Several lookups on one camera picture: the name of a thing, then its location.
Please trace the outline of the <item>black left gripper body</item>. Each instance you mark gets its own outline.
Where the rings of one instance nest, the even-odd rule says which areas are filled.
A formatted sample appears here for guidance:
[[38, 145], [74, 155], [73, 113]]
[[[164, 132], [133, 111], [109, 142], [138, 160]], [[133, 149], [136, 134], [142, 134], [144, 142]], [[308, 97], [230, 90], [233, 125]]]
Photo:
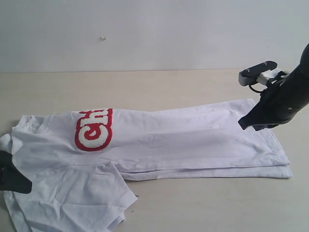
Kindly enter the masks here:
[[12, 191], [13, 186], [9, 178], [9, 171], [12, 171], [12, 155], [6, 151], [0, 151], [0, 189]]

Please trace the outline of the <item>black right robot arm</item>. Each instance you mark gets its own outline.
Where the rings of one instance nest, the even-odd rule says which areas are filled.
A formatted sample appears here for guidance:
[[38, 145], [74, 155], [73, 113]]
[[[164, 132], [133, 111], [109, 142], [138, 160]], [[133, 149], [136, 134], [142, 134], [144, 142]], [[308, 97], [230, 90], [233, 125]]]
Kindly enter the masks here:
[[286, 73], [274, 61], [265, 61], [239, 72], [239, 84], [260, 94], [260, 100], [239, 120], [243, 130], [271, 129], [286, 124], [309, 103], [309, 47], [298, 66]]

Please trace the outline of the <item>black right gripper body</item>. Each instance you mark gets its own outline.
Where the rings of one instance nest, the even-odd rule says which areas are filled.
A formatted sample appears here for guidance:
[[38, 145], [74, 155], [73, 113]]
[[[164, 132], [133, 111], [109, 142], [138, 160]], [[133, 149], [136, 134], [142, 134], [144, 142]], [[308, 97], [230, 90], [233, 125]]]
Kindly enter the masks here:
[[302, 109], [302, 83], [286, 80], [276, 82], [271, 95], [259, 102], [258, 109], [262, 113], [262, 123], [289, 122]]

